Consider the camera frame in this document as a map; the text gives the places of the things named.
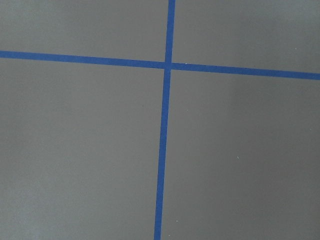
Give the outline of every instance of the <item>blue line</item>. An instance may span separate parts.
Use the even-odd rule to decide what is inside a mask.
[[[214,65],[198,65],[198,64],[187,64],[187,63],[172,63],[172,69],[184,70],[184,71],[207,72],[207,73],[239,74],[239,75],[254,75],[254,76],[266,76],[266,77],[292,78],[292,79],[320,80],[320,73],[268,70],[268,69],[258,69],[258,68],[234,67],[234,66],[214,66]]]
[[[173,42],[174,42],[175,6],[176,6],[176,0],[168,0],[158,176],[157,176],[157,186],[156,186],[156,202],[155,202],[155,218],[154,218],[154,240],[161,239],[165,169],[166,169],[169,99],[170,99],[170,78],[171,78],[171,66],[172,66],[172,49],[173,49]]]
[[[170,29],[172,26],[170,25],[168,27],[169,27],[168,29],[170,30],[170,33],[173,33],[172,29]],[[80,64],[98,64],[98,65],[138,67],[138,68],[151,68],[151,69],[170,68],[173,70],[195,71],[195,72],[206,72],[206,73],[239,74],[239,75],[279,77],[279,78],[292,78],[292,79],[320,80],[320,73],[312,73],[312,72],[283,71],[283,70],[258,69],[258,68],[246,68],[246,67],[234,67],[234,66],[200,65],[200,64],[189,64],[189,63],[187,64],[187,63],[176,63],[176,62],[171,63],[172,51],[170,51],[170,49],[172,49],[172,44],[173,44],[173,41],[167,42],[166,52],[165,52],[166,53],[165,62],[119,59],[119,58],[108,58],[108,57],[94,57],[94,56],[47,54],[47,53],[35,53],[35,52],[2,51],[2,50],[0,50],[0,58],[53,61],[53,62],[64,62],[64,63],[80,63]]]
[[[126,66],[126,67],[139,67],[139,68],[152,68],[152,69],[164,69],[165,67],[165,63],[159,62],[159,61],[143,61],[143,60],[130,60],[130,59],[107,58],[107,57],[60,55],[60,54],[20,52],[20,51],[1,51],[0,50],[0,58],[54,61],[54,62],[65,62],[65,63],[80,63],[80,64],[99,64],[99,65]]]

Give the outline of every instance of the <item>gray floor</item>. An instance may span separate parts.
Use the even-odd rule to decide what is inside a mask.
[[[0,50],[164,61],[168,1],[0,2]],[[173,62],[320,73],[320,3],[177,0]],[[154,237],[163,70],[0,59],[0,239]],[[173,70],[163,240],[320,239],[320,82]]]

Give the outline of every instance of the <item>vertical blue tape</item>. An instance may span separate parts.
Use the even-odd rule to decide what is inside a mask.
[[[173,49],[173,42],[174,42],[175,6],[176,6],[176,0],[168,0],[158,176],[157,176],[155,220],[154,220],[154,240],[161,239],[165,168],[166,168],[169,99],[170,99],[170,80],[171,80],[171,68],[172,68],[172,49]]]

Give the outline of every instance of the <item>blue tape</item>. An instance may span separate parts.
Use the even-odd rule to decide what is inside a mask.
[[[253,75],[253,76],[266,76],[266,77],[279,77],[279,78],[292,78],[292,79],[320,80],[320,73],[268,70],[268,69],[257,69],[257,68],[234,67],[234,66],[214,66],[214,65],[172,63],[172,69],[184,70],[184,71],[207,72],[207,73],[220,73],[220,74],[239,74],[239,75]]]
[[[20,51],[1,51],[0,50],[0,58],[54,61],[54,62],[65,62],[65,63],[80,63],[80,64],[99,64],[99,65],[126,66],[126,67],[139,67],[139,68],[152,68],[152,69],[163,69],[165,67],[165,63],[160,61],[143,61],[143,60],[130,60],[130,59],[118,59],[118,58],[95,57],[95,56],[60,55],[60,54],[46,54],[46,53],[20,52]]]
[[[47,53],[35,53],[35,52],[1,51],[1,50],[0,50],[0,58],[53,61],[53,62],[64,62],[64,63],[80,63],[80,64],[98,64],[98,65],[111,65],[111,66],[150,68],[150,69],[171,68],[172,70],[195,71],[195,72],[206,72],[206,73],[239,74],[239,75],[279,77],[279,78],[292,78],[292,79],[320,80],[320,73],[312,73],[312,72],[283,71],[283,70],[270,70],[270,69],[258,69],[258,68],[246,68],[246,67],[234,67],[234,66],[200,65],[200,64],[189,64],[189,63],[187,64],[187,63],[177,63],[177,62],[171,63],[171,60],[168,61],[168,59],[172,59],[172,51],[167,50],[167,48],[169,47],[170,47],[170,44],[167,44],[165,62],[94,57],[94,56],[47,54]]]
[[[158,176],[156,186],[155,218],[154,218],[154,240],[161,239],[162,212],[164,201],[164,184],[166,169],[167,132],[170,99],[170,80],[172,66],[172,49],[174,42],[176,0],[168,0],[168,16],[166,25],[165,61],[163,74],[161,127],[158,159]]]

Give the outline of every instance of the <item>horizontal blue tape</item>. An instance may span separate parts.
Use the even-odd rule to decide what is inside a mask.
[[[80,64],[98,64],[98,65],[125,66],[125,67],[138,67],[138,68],[151,68],[151,69],[165,68],[165,63],[161,61],[144,61],[144,60],[95,57],[95,56],[76,56],[76,55],[61,55],[61,54],[47,54],[47,53],[20,52],[20,51],[1,51],[0,50],[0,58],[80,63]],[[269,69],[245,68],[245,67],[234,67],[234,66],[171,63],[171,69],[182,70],[182,71],[220,73],[220,74],[239,74],[239,75],[266,76],[266,77],[279,77],[279,78],[292,78],[292,79],[320,80],[320,73],[269,70]]]
[[[266,76],[266,77],[279,77],[279,78],[292,78],[292,79],[311,79],[320,80],[320,73],[299,72],[299,71],[283,71],[283,70],[268,70],[257,68],[245,68],[234,66],[214,66],[214,65],[199,65],[188,63],[172,63],[171,69],[207,73],[220,73],[220,74],[240,74],[240,75],[253,75],[253,76]]]
[[[126,67],[139,67],[139,68],[152,68],[152,69],[164,69],[165,67],[165,63],[160,61],[143,61],[143,60],[130,60],[130,59],[118,59],[118,58],[95,57],[95,56],[60,55],[60,54],[20,52],[20,51],[1,51],[0,50],[0,58],[54,61],[54,62],[65,62],[65,63],[80,63],[80,64],[99,64],[99,65],[126,66]]]

